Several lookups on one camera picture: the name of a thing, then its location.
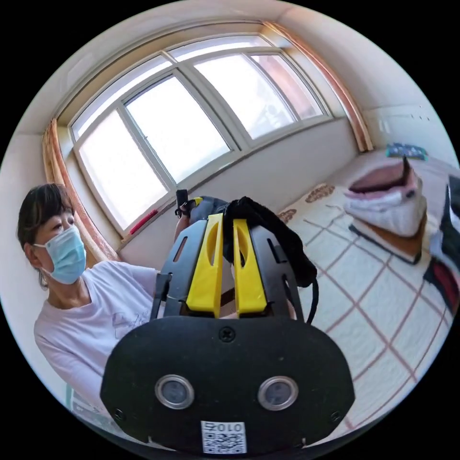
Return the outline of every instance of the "checkered blanket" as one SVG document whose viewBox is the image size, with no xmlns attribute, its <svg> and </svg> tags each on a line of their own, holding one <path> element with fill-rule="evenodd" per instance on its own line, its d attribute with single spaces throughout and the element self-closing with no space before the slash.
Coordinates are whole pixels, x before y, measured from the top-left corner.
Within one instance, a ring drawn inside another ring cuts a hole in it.
<svg viewBox="0 0 460 460">
<path fill-rule="evenodd" d="M 321 184 L 279 214 L 318 268 L 313 326 L 340 346 L 355 385 L 350 412 L 320 442 L 371 422 L 404 399 L 430 367 L 452 323 L 441 295 L 423 281 L 437 222 L 429 216 L 422 258 L 411 266 L 348 229 L 352 217 L 343 211 L 344 191 Z M 311 287 L 299 292 L 308 314 Z"/>
</svg>

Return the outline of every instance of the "orange curtain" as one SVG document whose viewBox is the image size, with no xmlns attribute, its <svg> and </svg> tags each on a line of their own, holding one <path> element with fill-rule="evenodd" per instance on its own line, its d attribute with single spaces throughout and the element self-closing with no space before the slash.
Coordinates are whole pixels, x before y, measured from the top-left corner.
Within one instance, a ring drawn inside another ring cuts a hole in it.
<svg viewBox="0 0 460 460">
<path fill-rule="evenodd" d="M 324 60 L 308 44 L 295 34 L 291 33 L 285 27 L 272 22 L 264 22 L 263 24 L 268 29 L 290 41 L 315 65 L 322 76 L 326 79 L 345 110 L 346 116 L 353 129 L 353 133 L 355 134 L 359 151 L 366 152 L 373 150 L 374 146 L 358 104 L 331 67 L 329 67 L 329 65 L 324 62 Z"/>
<path fill-rule="evenodd" d="M 63 184 L 72 199 L 75 206 L 75 224 L 80 231 L 81 239 L 86 248 L 87 267 L 92 267 L 94 264 L 104 260 L 119 261 L 121 260 L 120 257 L 100 234 L 75 191 L 62 157 L 57 129 L 56 119 L 51 120 L 42 139 L 46 180 L 49 183 Z"/>
</svg>

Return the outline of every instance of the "woman's hair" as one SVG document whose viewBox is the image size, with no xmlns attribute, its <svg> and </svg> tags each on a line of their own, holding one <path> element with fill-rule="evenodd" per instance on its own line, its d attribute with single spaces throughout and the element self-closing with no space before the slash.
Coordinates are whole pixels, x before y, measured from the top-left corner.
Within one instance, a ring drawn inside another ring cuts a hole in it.
<svg viewBox="0 0 460 460">
<path fill-rule="evenodd" d="M 75 207 L 63 185 L 45 184 L 32 188 L 19 210 L 17 237 L 22 249 L 26 243 L 35 244 L 38 229 L 63 212 L 75 214 Z M 38 272 L 40 286 L 46 289 L 48 285 L 42 272 Z"/>
</svg>

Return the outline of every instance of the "qr code sticker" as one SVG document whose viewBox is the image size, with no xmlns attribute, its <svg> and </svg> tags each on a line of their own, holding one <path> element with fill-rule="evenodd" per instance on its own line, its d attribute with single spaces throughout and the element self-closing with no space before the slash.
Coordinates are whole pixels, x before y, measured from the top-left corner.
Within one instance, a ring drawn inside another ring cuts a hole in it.
<svg viewBox="0 0 460 460">
<path fill-rule="evenodd" d="M 205 454 L 247 453 L 243 422 L 201 422 L 201 433 Z"/>
</svg>

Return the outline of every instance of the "window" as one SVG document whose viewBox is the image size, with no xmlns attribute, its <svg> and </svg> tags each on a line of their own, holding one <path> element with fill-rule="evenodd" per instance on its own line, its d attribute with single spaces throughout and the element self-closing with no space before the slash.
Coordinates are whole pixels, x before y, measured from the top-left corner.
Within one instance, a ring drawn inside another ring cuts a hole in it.
<svg viewBox="0 0 460 460">
<path fill-rule="evenodd" d="M 71 131 L 92 191 L 125 236 L 178 188 L 328 118 L 281 49 L 240 34 L 165 49 L 129 69 L 96 95 Z"/>
<path fill-rule="evenodd" d="M 198 102 L 176 77 L 126 105 L 141 133 L 178 184 L 230 149 Z"/>
</svg>

